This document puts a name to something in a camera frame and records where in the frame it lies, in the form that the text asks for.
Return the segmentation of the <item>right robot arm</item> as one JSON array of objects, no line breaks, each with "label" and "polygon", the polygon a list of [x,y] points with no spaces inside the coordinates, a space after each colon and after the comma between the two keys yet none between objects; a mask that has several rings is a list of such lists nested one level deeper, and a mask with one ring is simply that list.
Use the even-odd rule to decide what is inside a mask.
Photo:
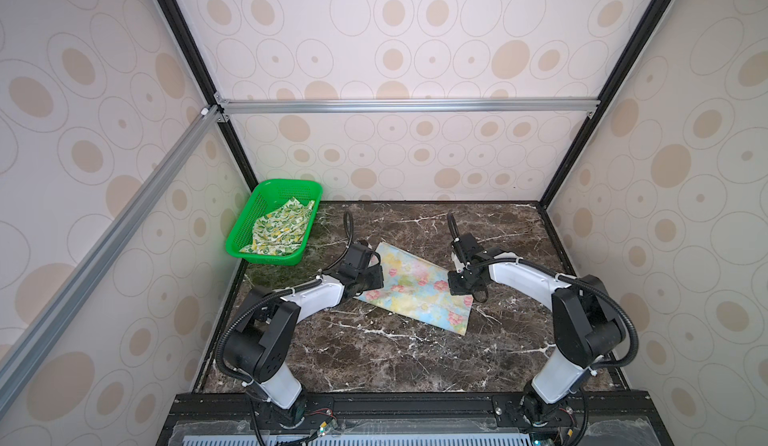
[{"label": "right robot arm", "polygon": [[519,409],[533,425],[553,411],[591,373],[629,365],[637,356],[639,334],[629,314],[593,275],[575,277],[499,248],[486,248],[470,233],[454,234],[448,273],[450,293],[475,298],[492,282],[538,301],[552,313],[555,351],[526,385]]}]

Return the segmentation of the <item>pastel floral skirt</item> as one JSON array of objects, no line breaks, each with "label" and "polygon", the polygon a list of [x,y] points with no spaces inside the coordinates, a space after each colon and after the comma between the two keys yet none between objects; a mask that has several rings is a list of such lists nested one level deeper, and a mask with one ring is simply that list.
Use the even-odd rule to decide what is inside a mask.
[{"label": "pastel floral skirt", "polygon": [[383,287],[358,300],[464,336],[474,298],[452,295],[448,271],[389,243],[376,251],[382,260]]}]

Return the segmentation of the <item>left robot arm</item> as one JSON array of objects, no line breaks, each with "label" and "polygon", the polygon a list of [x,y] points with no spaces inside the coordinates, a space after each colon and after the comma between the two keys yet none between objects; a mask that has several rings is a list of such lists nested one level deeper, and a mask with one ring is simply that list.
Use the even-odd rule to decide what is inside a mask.
[{"label": "left robot arm", "polygon": [[381,255],[360,240],[350,243],[331,268],[304,283],[252,290],[216,343],[217,369],[240,381],[284,424],[299,424],[306,411],[306,395],[285,364],[297,324],[347,299],[381,289],[383,280]]}]

